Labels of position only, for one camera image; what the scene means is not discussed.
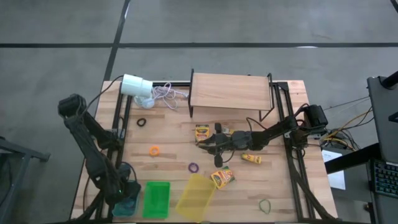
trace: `white paper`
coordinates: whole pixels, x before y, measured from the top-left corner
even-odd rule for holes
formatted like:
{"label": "white paper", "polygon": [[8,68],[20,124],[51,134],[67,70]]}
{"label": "white paper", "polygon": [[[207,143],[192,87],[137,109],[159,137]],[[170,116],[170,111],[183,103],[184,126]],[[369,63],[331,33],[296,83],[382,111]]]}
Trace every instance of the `white paper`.
{"label": "white paper", "polygon": [[[336,159],[337,157],[342,156],[341,153],[331,152],[322,150],[322,158],[324,162],[328,162],[332,159]],[[346,183],[344,180],[344,171],[335,172],[328,175],[330,187],[345,190]]]}

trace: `wooden shelf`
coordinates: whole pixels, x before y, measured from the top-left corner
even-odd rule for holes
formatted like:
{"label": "wooden shelf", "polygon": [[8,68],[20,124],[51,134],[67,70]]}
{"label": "wooden shelf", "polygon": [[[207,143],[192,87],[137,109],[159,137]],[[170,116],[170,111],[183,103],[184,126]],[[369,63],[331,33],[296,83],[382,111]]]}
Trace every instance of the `wooden shelf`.
{"label": "wooden shelf", "polygon": [[270,110],[268,77],[194,73],[191,106]]}

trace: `green rubber band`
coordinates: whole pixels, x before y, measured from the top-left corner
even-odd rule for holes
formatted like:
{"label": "green rubber band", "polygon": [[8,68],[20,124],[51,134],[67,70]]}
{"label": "green rubber band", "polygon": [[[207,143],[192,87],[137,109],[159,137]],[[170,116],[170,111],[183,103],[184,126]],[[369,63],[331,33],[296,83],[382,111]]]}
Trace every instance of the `green rubber band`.
{"label": "green rubber band", "polygon": [[[264,209],[262,209],[262,207],[261,207],[261,203],[262,202],[268,202],[268,205],[269,205],[269,209],[268,209],[268,211],[265,211]],[[259,202],[259,208],[260,208],[260,210],[262,211],[262,212],[264,212],[265,214],[269,214],[270,212],[271,212],[271,203],[270,203],[270,201],[268,201],[268,199],[262,199],[260,202]]]}

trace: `green plastic bin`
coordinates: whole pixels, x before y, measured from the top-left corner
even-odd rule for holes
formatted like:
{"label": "green plastic bin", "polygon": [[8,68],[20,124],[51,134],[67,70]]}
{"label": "green plastic bin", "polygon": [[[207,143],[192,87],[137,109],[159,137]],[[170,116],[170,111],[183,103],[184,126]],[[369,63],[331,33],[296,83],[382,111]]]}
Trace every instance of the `green plastic bin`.
{"label": "green plastic bin", "polygon": [[170,182],[147,182],[144,196],[144,218],[167,218],[169,215]]}

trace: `metal stand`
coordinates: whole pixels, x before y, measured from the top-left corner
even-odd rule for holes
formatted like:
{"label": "metal stand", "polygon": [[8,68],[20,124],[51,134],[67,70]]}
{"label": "metal stand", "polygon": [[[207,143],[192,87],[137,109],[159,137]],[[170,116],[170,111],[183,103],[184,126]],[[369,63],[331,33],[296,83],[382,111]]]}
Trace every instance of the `metal stand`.
{"label": "metal stand", "polygon": [[9,189],[7,195],[5,196],[6,199],[4,201],[4,204],[2,205],[3,209],[1,210],[0,213],[0,223],[4,223],[7,220],[12,210],[12,206],[15,203],[16,194],[22,185],[22,180],[25,176],[30,158],[37,158],[40,159],[41,162],[47,162],[49,160],[50,154],[49,153],[43,154],[41,152],[37,152],[35,150],[28,149],[26,147],[22,147],[17,144],[13,144],[5,139],[0,139],[0,149],[3,149],[5,151],[11,152],[12,154],[22,157],[22,162],[19,171],[14,181],[10,183],[11,188]]}

